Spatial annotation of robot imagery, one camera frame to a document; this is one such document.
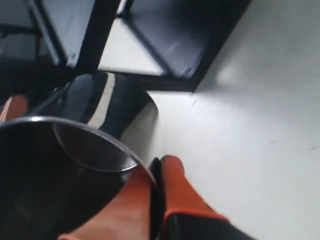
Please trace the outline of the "right gripper orange black left finger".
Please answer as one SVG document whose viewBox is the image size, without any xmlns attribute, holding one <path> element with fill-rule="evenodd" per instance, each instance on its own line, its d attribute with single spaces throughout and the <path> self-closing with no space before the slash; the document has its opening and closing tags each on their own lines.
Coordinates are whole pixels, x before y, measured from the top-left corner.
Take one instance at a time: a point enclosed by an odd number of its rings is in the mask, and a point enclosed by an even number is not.
<svg viewBox="0 0 320 240">
<path fill-rule="evenodd" d="M 11 96 L 4 104 L 0 122 L 10 121 L 23 116 L 28 111 L 28 99 L 23 94 Z"/>
</svg>

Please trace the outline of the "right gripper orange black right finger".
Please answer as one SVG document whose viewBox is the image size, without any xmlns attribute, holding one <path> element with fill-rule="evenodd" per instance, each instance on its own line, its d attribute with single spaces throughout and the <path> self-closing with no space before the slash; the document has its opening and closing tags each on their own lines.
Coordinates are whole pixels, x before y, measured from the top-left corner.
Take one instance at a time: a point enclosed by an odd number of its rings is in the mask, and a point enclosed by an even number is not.
<svg viewBox="0 0 320 240">
<path fill-rule="evenodd" d="M 185 177 L 182 161 L 160 160 L 160 216 L 152 215 L 152 184 L 141 167 L 128 176 L 116 197 L 86 223 L 59 240 L 150 240 L 152 220 L 163 240 L 228 240 L 229 221 L 210 208 Z"/>
</svg>

